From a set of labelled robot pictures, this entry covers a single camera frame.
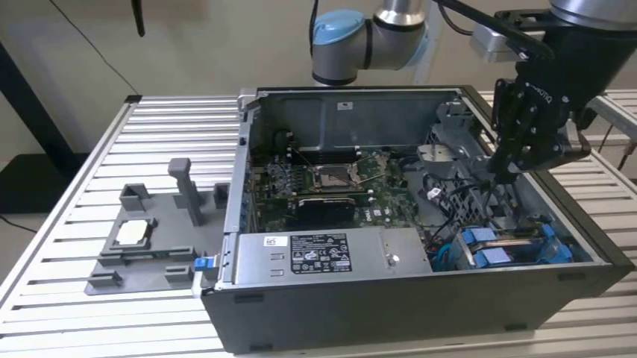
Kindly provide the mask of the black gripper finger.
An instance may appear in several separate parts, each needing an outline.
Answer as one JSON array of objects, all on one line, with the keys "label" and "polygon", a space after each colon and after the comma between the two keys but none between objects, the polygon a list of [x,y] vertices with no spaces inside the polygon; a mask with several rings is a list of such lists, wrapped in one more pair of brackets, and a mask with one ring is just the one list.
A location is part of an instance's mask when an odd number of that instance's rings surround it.
[{"label": "black gripper finger", "polygon": [[551,134],[530,134],[522,143],[522,150],[506,167],[510,173],[548,170],[584,158],[591,152],[574,124],[566,124]]},{"label": "black gripper finger", "polygon": [[490,172],[495,183],[512,183],[539,165],[536,118],[540,102],[528,84],[500,78],[494,85],[492,124],[498,134]]}]

